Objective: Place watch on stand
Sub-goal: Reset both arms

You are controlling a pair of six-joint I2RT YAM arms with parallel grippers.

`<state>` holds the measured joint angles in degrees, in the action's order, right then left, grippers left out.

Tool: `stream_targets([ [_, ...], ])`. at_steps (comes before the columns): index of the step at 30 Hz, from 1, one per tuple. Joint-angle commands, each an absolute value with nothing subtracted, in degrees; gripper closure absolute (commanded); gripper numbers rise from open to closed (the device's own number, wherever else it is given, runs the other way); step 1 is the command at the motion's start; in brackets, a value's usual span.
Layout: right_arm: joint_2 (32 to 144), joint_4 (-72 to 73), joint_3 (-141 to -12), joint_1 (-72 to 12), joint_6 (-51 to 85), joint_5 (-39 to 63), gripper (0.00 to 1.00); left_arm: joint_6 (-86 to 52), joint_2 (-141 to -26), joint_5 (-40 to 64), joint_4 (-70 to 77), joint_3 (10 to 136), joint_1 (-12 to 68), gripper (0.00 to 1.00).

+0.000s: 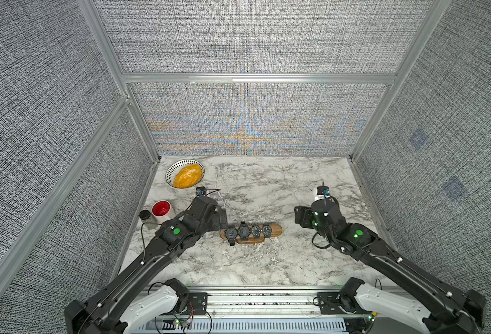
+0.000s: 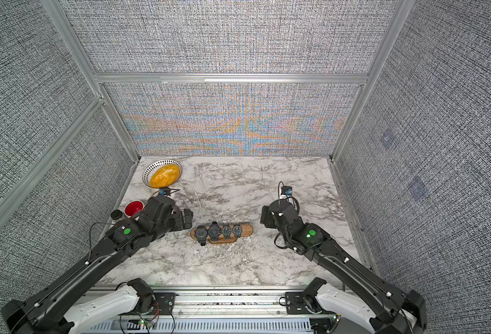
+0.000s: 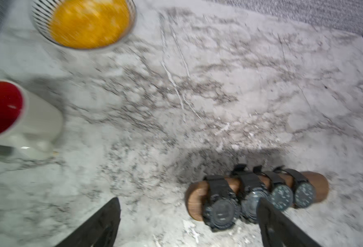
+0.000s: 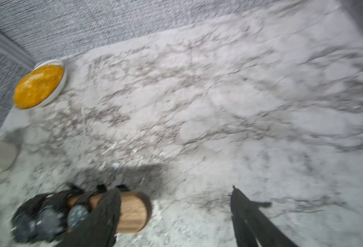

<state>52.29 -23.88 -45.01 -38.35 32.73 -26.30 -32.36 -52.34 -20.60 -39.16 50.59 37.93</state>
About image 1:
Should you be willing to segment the black chunky watch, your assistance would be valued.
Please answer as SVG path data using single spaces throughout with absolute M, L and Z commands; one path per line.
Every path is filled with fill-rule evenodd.
M 224 231 L 224 236 L 225 236 L 226 240 L 228 241 L 228 243 L 230 244 L 230 246 L 234 246 L 236 244 L 236 241 L 237 241 L 238 231 L 235 228 L 227 228 Z
M 238 230 L 237 230 L 238 236 L 242 242 L 247 242 L 250 238 L 251 235 L 251 229 L 248 224 L 246 224 L 245 221 L 241 221 Z

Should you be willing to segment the black slim watch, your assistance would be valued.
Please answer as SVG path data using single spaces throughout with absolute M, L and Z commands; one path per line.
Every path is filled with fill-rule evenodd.
M 258 225 L 254 225 L 251 228 L 251 233 L 254 239 L 259 239 L 262 234 L 262 230 Z
M 270 238 L 272 235 L 272 228 L 270 225 L 263 225 L 262 226 L 262 234 L 265 238 Z

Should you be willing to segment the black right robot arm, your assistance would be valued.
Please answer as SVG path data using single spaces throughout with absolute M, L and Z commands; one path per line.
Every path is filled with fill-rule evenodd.
M 345 313 L 358 308 L 377 312 L 421 333 L 481 333 L 486 299 L 473 289 L 463 292 L 419 268 L 362 224 L 352 224 L 333 198 L 294 209 L 295 223 L 313 229 L 328 246 L 379 271 L 409 293 L 408 298 L 380 292 L 351 278 L 339 291 Z

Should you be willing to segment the left white arm base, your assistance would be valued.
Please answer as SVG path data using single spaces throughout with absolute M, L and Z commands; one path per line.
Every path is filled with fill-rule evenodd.
M 120 317 L 120 321 L 126 323 L 123 333 L 132 333 L 156 316 L 181 312 L 188 303 L 189 293 L 189 289 L 177 279 L 166 281 L 154 293 L 127 307 Z

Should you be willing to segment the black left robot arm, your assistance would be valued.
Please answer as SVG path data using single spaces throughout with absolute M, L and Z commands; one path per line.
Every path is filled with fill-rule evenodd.
M 131 333 L 152 317 L 181 310 L 188 289 L 176 279 L 153 294 L 138 296 L 151 280 L 210 228 L 217 201 L 197 196 L 188 209 L 164 222 L 132 263 L 86 301 L 72 301 L 64 310 L 68 333 Z

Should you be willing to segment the right white arm base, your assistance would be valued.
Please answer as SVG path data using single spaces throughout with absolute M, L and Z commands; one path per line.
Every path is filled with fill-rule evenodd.
M 344 284 L 339 291 L 339 303 L 346 313 L 355 313 L 360 308 L 382 314 L 420 333 L 431 332 L 424 323 L 431 312 L 420 302 L 375 288 L 359 278 L 350 278 Z

